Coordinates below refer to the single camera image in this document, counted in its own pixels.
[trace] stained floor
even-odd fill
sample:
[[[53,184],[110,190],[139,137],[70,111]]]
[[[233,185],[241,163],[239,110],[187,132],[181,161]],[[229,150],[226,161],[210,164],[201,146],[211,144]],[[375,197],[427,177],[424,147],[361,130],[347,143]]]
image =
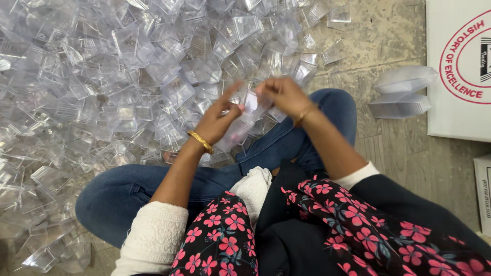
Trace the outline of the stained floor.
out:
[[[491,144],[428,136],[426,114],[405,120],[374,119],[367,106],[377,97],[371,86],[382,72],[426,65],[424,0],[353,0],[353,22],[345,31],[326,24],[324,19],[310,30],[313,38],[324,48],[344,38],[350,57],[322,68],[305,91],[326,87],[348,91],[357,105],[356,149],[382,173],[479,231],[472,159],[490,153]],[[91,264],[80,275],[109,276],[118,257],[118,249],[95,244]],[[14,272],[18,265],[9,256],[0,276],[42,275]],[[48,275],[68,274],[54,268]]]

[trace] white cloth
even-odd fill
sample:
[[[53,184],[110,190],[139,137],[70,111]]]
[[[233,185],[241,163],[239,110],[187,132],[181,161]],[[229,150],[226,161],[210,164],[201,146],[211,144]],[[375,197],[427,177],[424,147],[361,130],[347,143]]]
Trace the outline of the white cloth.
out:
[[[167,274],[181,246],[187,221],[185,208],[158,201],[143,206],[133,219],[111,276]]]
[[[375,174],[380,172],[370,162],[333,182],[349,190]],[[230,190],[246,203],[251,225],[255,226],[257,222],[271,179],[269,170],[255,167]],[[187,220],[188,211],[182,207],[157,201],[143,206],[133,220],[131,232],[121,248],[121,257],[116,261],[116,269],[111,276],[168,274],[183,240]]]
[[[339,186],[350,190],[353,188],[353,186],[360,182],[361,180],[370,177],[372,175],[380,174],[379,170],[375,168],[375,166],[372,164],[372,162],[369,162],[366,166],[363,168],[355,171],[354,173],[347,175],[343,178],[337,179],[337,180],[332,180],[332,182],[337,183]]]
[[[271,186],[273,176],[267,168],[255,167],[237,182],[230,192],[239,196],[247,207],[252,229],[256,229],[257,219]]]

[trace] woman's right hand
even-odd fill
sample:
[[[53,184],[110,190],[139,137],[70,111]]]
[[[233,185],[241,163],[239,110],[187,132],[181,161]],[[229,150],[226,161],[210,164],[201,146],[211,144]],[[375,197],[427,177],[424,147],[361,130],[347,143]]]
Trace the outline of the woman's right hand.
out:
[[[291,78],[270,78],[256,87],[258,95],[266,96],[293,119],[309,109],[313,102]]]

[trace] person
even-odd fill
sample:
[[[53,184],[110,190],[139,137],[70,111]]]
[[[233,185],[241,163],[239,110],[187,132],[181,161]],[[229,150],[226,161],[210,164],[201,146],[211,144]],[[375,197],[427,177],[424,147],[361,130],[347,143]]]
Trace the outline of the person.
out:
[[[260,83],[257,94],[289,118],[236,164],[198,167],[244,110],[228,102],[237,88],[171,166],[116,167],[82,191],[81,224],[121,248],[112,275],[491,275],[491,248],[473,231],[356,153],[345,91]]]

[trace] hand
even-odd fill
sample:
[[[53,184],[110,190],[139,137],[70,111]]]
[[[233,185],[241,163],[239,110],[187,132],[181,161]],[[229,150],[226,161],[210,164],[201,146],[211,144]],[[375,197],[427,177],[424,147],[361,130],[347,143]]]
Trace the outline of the hand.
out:
[[[210,145],[218,142],[227,132],[230,124],[244,112],[244,105],[232,104],[228,100],[241,86],[240,82],[235,82],[228,88],[223,95],[213,103],[205,112],[194,130]],[[222,111],[228,110],[227,115],[222,115]]]
[[[291,78],[267,79],[256,87],[256,93],[272,99],[281,111],[294,119],[313,105]]]

